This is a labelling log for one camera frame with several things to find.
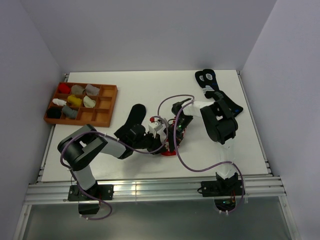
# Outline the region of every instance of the white wall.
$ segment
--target white wall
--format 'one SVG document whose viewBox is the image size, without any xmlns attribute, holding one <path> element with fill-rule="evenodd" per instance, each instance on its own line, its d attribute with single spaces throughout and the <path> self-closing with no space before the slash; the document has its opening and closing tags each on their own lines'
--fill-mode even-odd
<svg viewBox="0 0 320 240">
<path fill-rule="evenodd" d="M 43 116 L 62 72 L 18 0 L 0 1 L 0 239 L 12 239 L 50 126 Z"/>
<path fill-rule="evenodd" d="M 20 0 L 65 72 L 242 69 L 276 0 Z"/>
<path fill-rule="evenodd" d="M 320 236 L 320 1 L 278 0 L 241 73 L 301 236 Z"/>
</svg>

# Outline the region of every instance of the white tabletop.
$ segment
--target white tabletop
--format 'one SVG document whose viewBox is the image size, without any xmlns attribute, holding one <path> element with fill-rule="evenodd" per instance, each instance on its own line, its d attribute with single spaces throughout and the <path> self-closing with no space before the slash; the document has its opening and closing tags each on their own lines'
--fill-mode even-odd
<svg viewBox="0 0 320 240">
<path fill-rule="evenodd" d="M 172 95 L 191 94 L 197 101 L 213 102 L 206 99 L 202 89 L 195 80 L 195 70 L 188 71 L 127 71 L 127 72 L 73 72 L 69 75 L 71 83 L 111 84 L 117 85 L 118 94 L 115 101 L 110 127 L 96 127 L 100 132 L 114 136 L 113 133 L 127 120 L 134 104 L 146 107 L 143 125 L 148 129 L 151 116 L 157 115 L 159 103 Z M 268 174 L 265 160 L 259 145 L 257 134 L 248 110 L 241 84 L 235 70 L 216 70 L 219 88 L 236 104 L 243 107 L 236 120 L 238 130 L 234 139 L 234 163 L 244 175 Z M 163 104 L 160 115 L 171 119 L 173 103 L 186 97 L 168 100 Z M 69 181 L 70 172 L 60 164 L 59 142 L 79 129 L 81 126 L 57 124 L 48 150 L 43 182 Z M 220 161 L 218 143 L 210 140 L 203 120 L 195 117 L 186 129 L 179 152 L 184 162 L 194 169 L 203 169 Z M 184 168 L 175 156 L 139 154 L 120 160 L 113 156 L 99 153 L 90 164 L 92 173 L 98 180 L 134 180 L 156 178 L 183 178 L 213 176 L 215 169 L 206 172 L 191 172 Z"/>
</svg>

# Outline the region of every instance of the black sock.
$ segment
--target black sock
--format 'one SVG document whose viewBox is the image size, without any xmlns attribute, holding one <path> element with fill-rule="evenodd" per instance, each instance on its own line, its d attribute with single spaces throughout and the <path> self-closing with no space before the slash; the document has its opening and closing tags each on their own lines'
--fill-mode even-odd
<svg viewBox="0 0 320 240">
<path fill-rule="evenodd" d="M 146 113 L 147 113 L 147 111 L 146 111 L 146 107 L 144 105 L 142 105 L 142 104 L 133 105 L 125 124 L 122 127 L 120 127 L 114 133 L 114 135 L 117 138 L 121 139 L 122 136 L 127 134 L 128 131 L 134 125 L 142 123 L 142 121 L 145 119 Z"/>
<path fill-rule="evenodd" d="M 203 71 L 197 71 L 194 75 L 196 81 L 203 90 L 204 96 L 207 99 L 213 98 L 217 101 L 218 99 L 223 98 L 234 117 L 236 117 L 244 110 L 243 107 L 236 104 L 223 91 L 219 89 L 215 71 L 213 71 L 212 69 L 204 69 Z"/>
</svg>

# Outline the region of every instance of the gray object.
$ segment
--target gray object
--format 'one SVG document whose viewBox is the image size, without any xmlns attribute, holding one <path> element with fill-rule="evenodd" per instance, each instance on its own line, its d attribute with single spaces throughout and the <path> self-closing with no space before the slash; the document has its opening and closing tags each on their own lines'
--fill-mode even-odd
<svg viewBox="0 0 320 240">
<path fill-rule="evenodd" d="M 85 87 L 85 91 L 86 91 L 86 94 L 88 94 L 88 95 L 97 96 L 99 94 L 100 89 L 95 86 L 92 86 L 91 84 L 88 84 Z"/>
<path fill-rule="evenodd" d="M 62 112 L 66 115 L 67 118 L 69 119 L 76 119 L 78 111 L 74 110 L 68 106 L 64 106 L 62 108 Z"/>
<path fill-rule="evenodd" d="M 73 85 L 71 87 L 71 94 L 82 95 L 84 94 L 85 89 L 80 85 Z"/>
<path fill-rule="evenodd" d="M 115 158 L 120 158 L 120 156 L 126 151 L 126 147 L 119 142 L 106 137 L 105 140 L 108 142 L 108 144 L 105 145 L 105 147 L 100 151 L 101 153 L 112 155 Z"/>
<path fill-rule="evenodd" d="M 84 169 L 81 169 L 79 171 L 73 171 L 73 173 L 84 190 L 88 190 L 96 183 L 96 179 L 92 175 L 90 165 L 86 166 Z"/>
</svg>

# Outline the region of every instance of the orange tray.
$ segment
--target orange tray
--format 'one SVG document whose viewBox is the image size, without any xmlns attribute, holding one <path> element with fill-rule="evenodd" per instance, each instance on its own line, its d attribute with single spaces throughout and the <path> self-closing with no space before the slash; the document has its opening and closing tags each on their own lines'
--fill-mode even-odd
<svg viewBox="0 0 320 240">
<path fill-rule="evenodd" d="M 60 84 L 66 84 L 69 88 L 73 85 L 79 85 L 83 88 L 86 88 L 89 83 L 73 83 L 73 82 L 60 82 Z M 47 117 L 47 113 L 44 115 L 44 120 L 49 124 L 66 124 L 66 125 L 86 125 L 91 124 L 96 127 L 109 127 L 111 122 L 112 113 L 114 111 L 114 106 L 117 98 L 117 86 L 116 85 L 104 85 L 104 84 L 91 84 L 92 86 L 99 88 L 98 96 L 87 95 L 86 91 L 83 95 L 75 95 L 77 98 L 82 99 L 82 103 L 80 107 L 75 107 L 68 103 L 67 98 L 70 94 L 60 93 L 58 87 L 53 95 L 50 104 L 47 109 L 55 107 L 61 108 L 62 106 L 55 105 L 52 100 L 53 99 L 62 99 L 67 102 L 67 106 L 71 109 L 77 110 L 78 114 L 75 119 L 67 118 L 64 113 L 61 114 L 60 119 L 57 118 L 49 118 Z M 88 96 L 92 100 L 96 101 L 94 108 L 87 108 L 84 106 L 84 97 Z"/>
</svg>

